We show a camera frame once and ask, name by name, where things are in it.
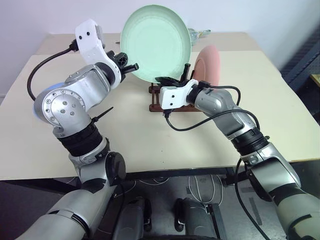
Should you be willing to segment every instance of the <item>dark floor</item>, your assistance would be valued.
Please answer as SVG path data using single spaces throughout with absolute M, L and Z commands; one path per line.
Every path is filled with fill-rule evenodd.
M 302 187 L 305 191 L 320 197 L 320 161 L 296 163 L 295 170 L 300 176 Z M 202 198 L 207 201 L 213 192 L 210 176 L 198 176 L 199 188 Z M 214 176 L 215 197 L 214 203 L 221 199 L 221 184 Z M 134 182 L 126 182 L 124 187 L 130 189 Z M 285 233 L 277 219 L 273 204 L 265 202 L 257 197 L 248 181 L 240 184 L 240 194 L 255 219 L 261 219 L 261 227 L 272 240 L 284 240 Z M 196 194 L 196 185 L 191 177 L 191 188 Z M 147 197 L 152 205 L 152 231 L 147 236 L 179 234 L 174 229 L 174 216 L 172 208 L 176 198 L 192 198 L 188 188 L 188 177 L 173 177 L 159 186 L 149 186 L 137 181 L 135 188 L 125 195 L 125 202 L 135 197 Z M 22 234 L 32 223 L 52 207 L 62 195 L 30 189 L 0 182 L 0 239 L 12 240 Z M 122 197 L 118 197 L 110 203 L 105 217 L 101 221 L 100 230 L 97 231 L 95 240 L 110 239 L 115 218 L 118 214 Z M 220 206 L 222 218 L 225 224 L 227 239 L 262 240 L 255 227 L 239 205 L 234 186 L 223 188 L 223 201 Z

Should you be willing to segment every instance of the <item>green plate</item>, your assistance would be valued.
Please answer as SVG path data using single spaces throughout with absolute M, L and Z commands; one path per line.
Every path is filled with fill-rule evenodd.
M 138 78 L 157 83 L 155 77 L 179 79 L 191 55 L 189 31 L 172 10 L 147 5 L 126 21 L 120 40 L 121 52 L 128 64 L 138 63 L 132 72 Z

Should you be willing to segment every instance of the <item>table surface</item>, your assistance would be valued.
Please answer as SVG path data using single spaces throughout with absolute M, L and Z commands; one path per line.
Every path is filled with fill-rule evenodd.
M 107 47 L 118 52 L 115 42 L 119 34 L 107 34 L 107 38 Z M 26 90 L 32 69 L 65 49 L 72 39 L 72 34 L 50 35 L 31 56 L 0 105 L 0 180 L 76 176 L 67 150 L 52 134 L 52 126 L 34 116 L 33 101 Z M 262 133 L 271 137 L 282 155 L 290 162 L 319 159 L 318 124 L 258 45 L 245 33 L 213 33 L 192 48 L 191 65 L 209 43 L 219 49 L 220 85 L 240 88 L 240 107 L 257 116 Z M 37 95 L 63 82 L 84 65 L 82 57 L 74 53 L 50 61 L 35 74 L 33 92 Z M 124 156 L 127 172 L 236 165 L 239 154 L 213 121 L 188 132 L 177 132 L 167 125 L 161 112 L 149 112 L 148 87 L 148 82 L 128 74 L 119 87 L 89 111 L 94 117 L 114 107 L 96 125 L 109 138 L 111 149 Z M 201 112 L 174 112 L 170 120 L 184 128 L 205 118 Z

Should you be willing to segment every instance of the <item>white wall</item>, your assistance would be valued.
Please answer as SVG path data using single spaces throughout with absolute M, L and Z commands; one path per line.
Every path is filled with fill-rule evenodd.
M 279 69 L 320 21 L 319 0 L 5 1 L 0 3 L 2 32 L 7 32 L 0 39 L 5 53 L 0 56 L 0 93 L 8 90 L 46 32 L 73 33 L 79 23 L 92 18 L 105 33 L 119 33 L 132 12 L 151 3 L 173 9 L 197 30 L 249 33 Z

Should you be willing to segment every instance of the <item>black wire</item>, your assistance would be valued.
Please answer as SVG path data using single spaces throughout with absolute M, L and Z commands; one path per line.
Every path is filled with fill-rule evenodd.
M 235 174 L 234 174 L 234 188 L 235 188 L 235 194 L 236 197 L 238 198 L 238 201 L 243 209 L 243 211 L 245 212 L 245 214 L 248 216 L 248 218 L 251 220 L 251 222 L 253 223 L 253 225 L 256 227 L 256 229 L 259 231 L 259 233 L 261 233 L 261 235 L 264 237 L 264 239 L 266 240 L 270 240 L 270 238 L 266 235 L 266 233 L 259 227 L 259 225 L 257 224 L 257 222 L 254 220 L 254 218 L 251 216 L 251 214 L 249 213 L 249 211 L 247 210 L 246 206 L 244 205 L 244 202 L 242 201 L 240 194 L 239 194 L 239 189 L 238 189 L 238 171 L 239 171 L 239 167 L 240 167 L 240 163 L 241 163 L 241 159 L 239 159 L 238 163 L 236 164 L 235 167 Z
M 209 86 L 212 89 L 233 89 L 236 90 L 236 92 L 238 93 L 238 99 L 236 100 L 236 105 L 239 106 L 240 100 L 241 100 L 241 92 L 239 90 L 239 88 L 237 88 L 236 86 Z
M 115 222 L 114 222 L 111 239 L 113 239 L 113 236 L 114 236 L 117 224 L 118 224 L 118 220 L 119 220 L 120 214 L 121 214 L 121 212 L 123 210 L 123 207 L 124 207 L 124 204 L 125 204 L 125 199 L 126 199 L 126 197 L 125 197 L 125 195 L 126 195 L 125 188 L 122 185 L 122 183 L 120 183 L 119 185 L 120 185 L 120 188 L 121 188 L 121 191 L 122 191 L 122 201 L 121 201 L 121 205 L 120 205 L 120 210 L 119 210 L 118 215 L 116 216 L 116 219 L 115 219 Z
M 52 59 L 55 59 L 63 54 L 66 54 L 68 52 L 70 52 L 72 49 L 69 47 L 68 49 L 64 50 L 64 51 L 61 51 L 61 52 L 58 52 L 48 58 L 46 58 L 45 60 L 43 60 L 42 62 L 40 62 L 33 70 L 32 72 L 30 73 L 29 77 L 28 77 L 28 81 L 26 83 L 26 89 L 28 91 L 28 94 L 30 96 L 30 98 L 32 98 L 32 100 L 36 100 L 36 97 L 35 95 L 32 93 L 32 90 L 31 90 L 31 81 L 32 81 L 32 78 L 34 77 L 35 73 L 39 70 L 39 68 L 41 68 L 43 65 L 45 65 L 47 62 L 51 61 Z
M 217 117 L 220 117 L 220 116 L 222 116 L 222 115 L 224 115 L 224 114 L 230 114 L 230 113 L 234 113 L 234 112 L 246 113 L 246 114 L 248 114 L 249 116 L 251 116 L 251 117 L 254 119 L 254 121 L 255 121 L 256 128 L 260 130 L 260 124 L 259 124 L 259 121 L 258 121 L 257 117 L 256 117 L 252 112 L 247 111 L 247 110 L 243 110 L 243 109 L 232 109 L 232 110 L 223 111 L 223 112 L 218 113 L 218 114 L 216 114 L 216 115 L 210 116 L 210 117 L 206 118 L 205 120 L 203 120 L 203 121 L 201 121 L 201 122 L 199 122 L 199 123 L 197 123 L 197 124 L 195 124 L 195 125 L 193 125 L 193 126 L 187 127 L 187 128 L 176 128 L 176 127 L 174 127 L 174 126 L 171 124 L 171 122 L 169 121 L 169 116 L 166 117 L 165 120 L 166 120 L 166 122 L 169 124 L 169 126 L 170 126 L 172 129 L 174 129 L 174 130 L 176 130 L 176 131 L 178 131 L 178 132 L 184 132 L 184 131 L 189 131 L 189 130 L 191 130 L 191 129 L 194 129 L 194 128 L 196 128 L 196 127 L 198 127 L 198 126 L 200 126 L 200 125 L 202 125 L 202 124 L 205 124 L 206 122 L 208 122 L 208 121 L 210 121 L 210 120 L 212 120 L 212 119 L 215 119 L 215 118 L 217 118 Z

